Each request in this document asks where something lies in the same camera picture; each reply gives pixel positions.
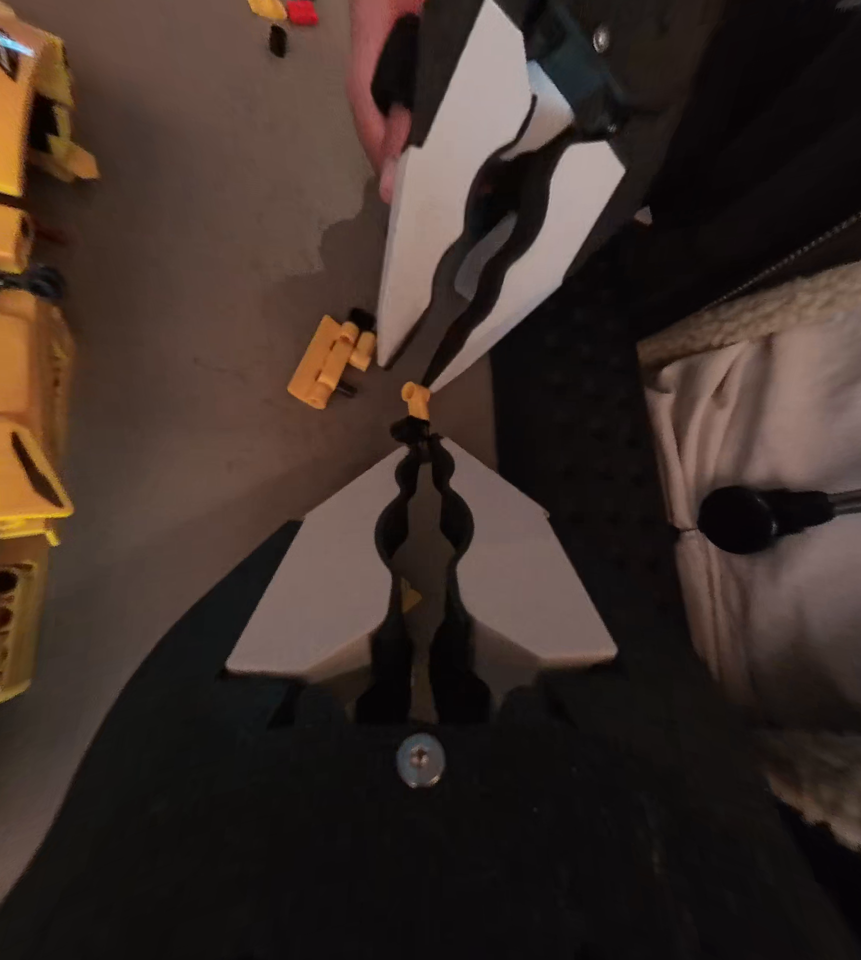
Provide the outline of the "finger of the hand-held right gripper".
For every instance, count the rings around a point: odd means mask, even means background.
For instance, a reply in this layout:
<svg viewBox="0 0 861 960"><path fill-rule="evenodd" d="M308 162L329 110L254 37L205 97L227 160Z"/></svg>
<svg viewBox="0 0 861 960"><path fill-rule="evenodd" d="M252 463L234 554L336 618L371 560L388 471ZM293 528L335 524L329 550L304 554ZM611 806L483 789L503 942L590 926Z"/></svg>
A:
<svg viewBox="0 0 861 960"><path fill-rule="evenodd" d="M422 377L432 394L555 293L627 173L611 140L628 102L603 63L530 63L514 139L475 171L444 277L455 299Z"/></svg>
<svg viewBox="0 0 861 960"><path fill-rule="evenodd" d="M376 106L410 113L376 305L376 363L389 370L432 304L485 164L530 120L521 28L498 2L425 2L390 30L376 64Z"/></svg>

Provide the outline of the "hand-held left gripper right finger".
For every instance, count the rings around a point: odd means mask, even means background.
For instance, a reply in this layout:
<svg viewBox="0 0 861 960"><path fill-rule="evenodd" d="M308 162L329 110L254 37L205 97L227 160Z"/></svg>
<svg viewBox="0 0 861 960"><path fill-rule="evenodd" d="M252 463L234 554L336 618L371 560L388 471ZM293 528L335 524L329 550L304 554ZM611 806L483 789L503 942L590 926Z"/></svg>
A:
<svg viewBox="0 0 861 960"><path fill-rule="evenodd" d="M485 724L547 673L608 665L617 645L548 513L448 438L429 442L451 547L428 677L442 724Z"/></svg>

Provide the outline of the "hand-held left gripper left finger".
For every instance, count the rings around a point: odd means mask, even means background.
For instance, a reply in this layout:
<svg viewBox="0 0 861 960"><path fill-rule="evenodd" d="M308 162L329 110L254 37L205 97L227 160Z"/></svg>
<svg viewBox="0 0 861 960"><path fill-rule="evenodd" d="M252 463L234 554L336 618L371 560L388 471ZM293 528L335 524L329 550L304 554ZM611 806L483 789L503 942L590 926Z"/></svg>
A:
<svg viewBox="0 0 861 960"><path fill-rule="evenodd" d="M408 720L413 641L391 561L421 467L421 447L403 446L304 517L225 661L229 675L328 687L359 723Z"/></svg>

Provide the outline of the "yellow brick beam assembly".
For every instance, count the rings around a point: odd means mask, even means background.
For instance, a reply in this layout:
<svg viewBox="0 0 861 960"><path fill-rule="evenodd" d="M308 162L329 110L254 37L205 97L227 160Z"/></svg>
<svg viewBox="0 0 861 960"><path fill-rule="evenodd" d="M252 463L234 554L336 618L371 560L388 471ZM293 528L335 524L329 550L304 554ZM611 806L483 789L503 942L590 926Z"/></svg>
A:
<svg viewBox="0 0 861 960"><path fill-rule="evenodd" d="M326 409L335 394L353 398L357 387L345 380L345 372L367 372L376 346L376 318L372 313L353 307L343 321L324 315L287 384L288 393L317 411Z"/></svg>

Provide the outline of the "grey desk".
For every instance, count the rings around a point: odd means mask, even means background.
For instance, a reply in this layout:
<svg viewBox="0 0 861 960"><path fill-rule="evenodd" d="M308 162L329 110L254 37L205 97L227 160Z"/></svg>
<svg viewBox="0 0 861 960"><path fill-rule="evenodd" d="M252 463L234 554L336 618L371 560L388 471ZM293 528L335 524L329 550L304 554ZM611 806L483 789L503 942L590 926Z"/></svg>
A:
<svg viewBox="0 0 861 960"><path fill-rule="evenodd" d="M0 706L0 904L103 721L199 597L383 457L394 381L317 414L286 384L372 306L386 210L346 93L382 2L317 2L269 52L248 2L11 2L66 43L101 180L37 175L77 344L37 671Z"/></svg>

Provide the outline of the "person's right hand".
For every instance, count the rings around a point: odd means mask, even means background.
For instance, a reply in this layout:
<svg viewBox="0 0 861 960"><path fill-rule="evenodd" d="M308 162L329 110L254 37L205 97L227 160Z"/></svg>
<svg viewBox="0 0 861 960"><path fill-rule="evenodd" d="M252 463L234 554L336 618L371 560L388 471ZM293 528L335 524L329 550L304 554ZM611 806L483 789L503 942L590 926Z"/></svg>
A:
<svg viewBox="0 0 861 960"><path fill-rule="evenodd" d="M395 23L420 16L423 1L351 1L346 90L357 137L377 176L378 195L391 204L397 168L409 142L412 114L393 105L387 116L371 93L375 70Z"/></svg>

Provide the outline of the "black jacket with fleece lining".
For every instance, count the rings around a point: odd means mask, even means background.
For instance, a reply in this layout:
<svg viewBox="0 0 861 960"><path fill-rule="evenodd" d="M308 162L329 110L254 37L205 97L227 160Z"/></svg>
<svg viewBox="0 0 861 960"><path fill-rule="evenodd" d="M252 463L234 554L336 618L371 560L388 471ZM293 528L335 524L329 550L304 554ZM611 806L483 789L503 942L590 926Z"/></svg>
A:
<svg viewBox="0 0 861 960"><path fill-rule="evenodd" d="M860 308L861 2L730 3L646 203L661 291L640 307L643 383ZM808 842L861 864L861 734L766 724L734 702Z"/></svg>

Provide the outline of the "white sweatshirt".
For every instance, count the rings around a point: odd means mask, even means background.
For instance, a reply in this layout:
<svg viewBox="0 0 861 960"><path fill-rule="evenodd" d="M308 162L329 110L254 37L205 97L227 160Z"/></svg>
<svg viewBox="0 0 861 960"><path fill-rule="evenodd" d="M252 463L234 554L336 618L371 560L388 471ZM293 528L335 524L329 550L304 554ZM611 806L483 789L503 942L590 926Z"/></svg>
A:
<svg viewBox="0 0 861 960"><path fill-rule="evenodd" d="M679 359L644 394L693 644L757 721L861 734L861 513L734 556L712 491L861 489L861 307Z"/></svg>

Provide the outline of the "scattered small bricks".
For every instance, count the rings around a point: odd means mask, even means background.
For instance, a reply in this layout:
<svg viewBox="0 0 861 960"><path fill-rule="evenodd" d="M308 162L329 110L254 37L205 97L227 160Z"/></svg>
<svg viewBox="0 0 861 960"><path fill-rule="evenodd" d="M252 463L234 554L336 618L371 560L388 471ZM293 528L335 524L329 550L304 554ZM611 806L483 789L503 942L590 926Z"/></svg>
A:
<svg viewBox="0 0 861 960"><path fill-rule="evenodd" d="M272 57L283 59L289 51L288 27L314 27L318 24L314 1L248 1L253 15L269 23L267 48Z"/></svg>

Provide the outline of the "black drawstring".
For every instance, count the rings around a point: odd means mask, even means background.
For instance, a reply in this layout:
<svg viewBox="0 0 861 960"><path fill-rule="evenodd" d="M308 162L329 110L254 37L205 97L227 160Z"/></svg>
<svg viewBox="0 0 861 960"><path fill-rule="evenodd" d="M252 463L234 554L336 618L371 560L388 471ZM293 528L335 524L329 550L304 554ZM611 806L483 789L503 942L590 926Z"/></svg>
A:
<svg viewBox="0 0 861 960"><path fill-rule="evenodd" d="M733 555L760 553L786 537L838 518L861 514L861 488L819 489L724 486L708 493L697 514L698 531Z"/></svg>

